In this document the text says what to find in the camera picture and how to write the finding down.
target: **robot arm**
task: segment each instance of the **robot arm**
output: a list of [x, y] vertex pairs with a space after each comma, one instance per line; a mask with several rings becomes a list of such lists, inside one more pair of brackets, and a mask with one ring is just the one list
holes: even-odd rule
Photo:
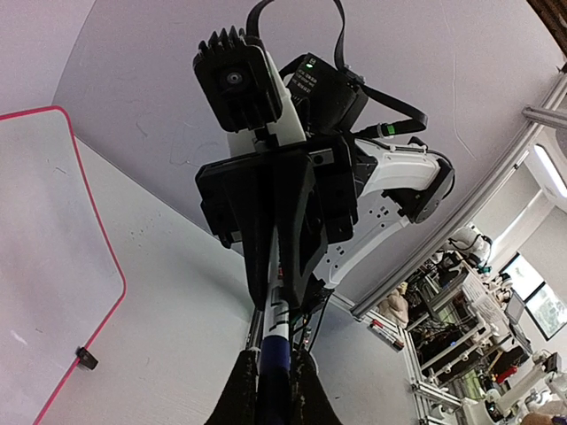
[[[365, 140], [356, 143], [377, 160], [377, 167], [358, 199], [359, 222], [354, 226], [353, 238], [330, 247], [315, 269], [315, 276], [326, 282], [326, 288], [339, 285], [360, 261], [395, 232], [429, 217], [447, 193], [454, 175], [447, 162], [418, 144], [378, 146]], [[415, 197], [423, 203], [408, 202]]]

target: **black magnet clip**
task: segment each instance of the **black magnet clip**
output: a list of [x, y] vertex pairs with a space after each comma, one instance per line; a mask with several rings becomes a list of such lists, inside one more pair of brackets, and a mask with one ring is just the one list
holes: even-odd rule
[[77, 350], [77, 357], [79, 358], [79, 364], [85, 366], [89, 370], [93, 370], [97, 367], [98, 360], [95, 356], [89, 353], [85, 347], [81, 347]]

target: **black camera module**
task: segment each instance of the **black camera module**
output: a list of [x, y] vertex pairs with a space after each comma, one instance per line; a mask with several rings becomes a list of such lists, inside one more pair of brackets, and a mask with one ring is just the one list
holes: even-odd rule
[[247, 67], [242, 64], [220, 70], [217, 74], [219, 89], [227, 96], [243, 95], [250, 88], [252, 81], [251, 72]]
[[244, 78], [241, 73], [234, 72], [227, 75], [227, 82], [233, 86], [240, 84], [243, 80]]

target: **white robot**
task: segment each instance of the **white robot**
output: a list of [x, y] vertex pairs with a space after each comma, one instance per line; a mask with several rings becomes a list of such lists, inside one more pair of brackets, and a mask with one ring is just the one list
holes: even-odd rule
[[490, 258], [493, 241], [470, 227], [459, 228], [441, 246], [439, 251], [459, 252], [472, 266], [486, 264]]
[[[282, 118], [273, 124], [268, 124], [271, 132], [278, 134], [281, 146], [294, 144], [304, 140], [306, 135], [301, 128], [298, 114], [291, 101], [291, 93], [279, 78], [277, 68], [267, 53], [267, 59], [273, 69], [276, 87], [282, 99]], [[255, 152], [255, 136], [252, 131], [243, 130], [238, 133], [228, 133], [231, 157], [239, 157]], [[429, 217], [437, 208], [425, 207], [423, 218], [412, 220], [407, 215], [399, 214], [400, 202], [392, 197], [382, 196], [387, 190], [410, 189], [423, 191], [436, 185], [436, 179], [441, 174], [439, 166], [440, 154], [431, 151], [423, 144], [398, 145], [387, 143], [372, 143], [368, 140], [357, 139], [356, 145], [366, 155], [377, 160], [377, 167], [364, 186], [364, 191], [358, 198], [359, 221], [354, 226], [354, 236], [351, 240], [330, 246], [314, 273], [318, 279], [325, 281], [325, 288], [334, 289], [343, 278], [376, 247], [404, 227], [418, 223]], [[481, 252], [470, 250], [471, 255]]]

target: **black cable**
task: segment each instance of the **black cable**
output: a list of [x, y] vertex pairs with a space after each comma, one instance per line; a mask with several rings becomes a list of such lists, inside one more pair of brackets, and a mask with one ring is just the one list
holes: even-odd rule
[[298, 332], [304, 330], [306, 327], [309, 326], [309, 322], [311, 321], [311, 315], [308, 315], [307, 318], [303, 319], [303, 325], [293, 330], [292, 335], [297, 335]]
[[[260, 15], [264, 8], [273, 3], [275, 0], [262, 0], [256, 4], [250, 13], [248, 13], [248, 18], [246, 19], [246, 34], [257, 38], [260, 38]], [[333, 3], [337, 6], [338, 14], [342, 21], [342, 27], [340, 34], [338, 35], [337, 44], [335, 45], [335, 67], [339, 71], [345, 71], [345, 27], [346, 27], [346, 17], [345, 8], [340, 0], [333, 0]]]
[[317, 336], [319, 335], [319, 329], [321, 329], [321, 324], [322, 324], [322, 317], [325, 315], [325, 311], [327, 310], [327, 305], [329, 305], [329, 301], [330, 301], [330, 297], [332, 297], [332, 292], [329, 294], [329, 296], [327, 297], [327, 299], [325, 300], [325, 305], [322, 307], [321, 310], [321, 315], [319, 316], [319, 322], [317, 323], [317, 329], [315, 330], [315, 333], [313, 334], [313, 339], [311, 340], [311, 344], [309, 345], [309, 352], [311, 352], [311, 350], [313, 350], [313, 347], [315, 345], [315, 340], [317, 339]]
[[356, 134], [354, 134], [354, 137], [356, 137], [357, 139], [364, 140], [365, 142], [375, 144], [379, 148], [390, 150], [390, 146], [388, 144], [382, 143], [379, 140], [371, 139], [369, 137], [361, 137], [361, 136], [356, 135]]
[[297, 56], [295, 59], [292, 60], [292, 62], [284, 66], [280, 70], [280, 78], [283, 80], [288, 75], [295, 73], [299, 68], [299, 65], [301, 65], [301, 62], [303, 62], [303, 59], [305, 59], [305, 56], [307, 55]]
[[449, 243], [452, 244], [457, 250], [467, 251], [467, 250], [469, 250], [470, 248], [472, 248], [472, 247], [475, 245], [475, 243], [477, 242], [477, 240], [478, 240], [479, 237], [481, 237], [481, 236], [482, 236], [482, 235], [478, 234], [478, 235], [475, 237], [474, 241], [472, 241], [472, 243], [471, 243], [469, 246], [467, 246], [466, 248], [459, 248], [459, 247], [455, 244], [455, 242], [459, 242], [459, 241], [455, 241], [452, 237], [449, 237]]
[[406, 135], [409, 133], [424, 131], [427, 128], [427, 115], [411, 104], [407, 104], [406, 102], [387, 95], [382, 91], [373, 89], [367, 85], [363, 85], [361, 87], [362, 91], [364, 91], [364, 93], [372, 100], [409, 117], [409, 120], [366, 127], [359, 132], [361, 135], [376, 137], [379, 134], [378, 128], [380, 127], [382, 128], [380, 132], [386, 135]]
[[246, 19], [246, 35], [260, 38], [260, 14], [268, 4], [274, 1], [262, 0], [252, 8]]
[[340, 30], [340, 34], [338, 35], [337, 44], [335, 44], [335, 67], [339, 71], [344, 71], [346, 69], [345, 66], [345, 27], [346, 27], [346, 18], [345, 18], [345, 9], [343, 8], [343, 4], [340, 3], [340, 0], [333, 0], [335, 5], [338, 9], [338, 14], [343, 22], [343, 26]]

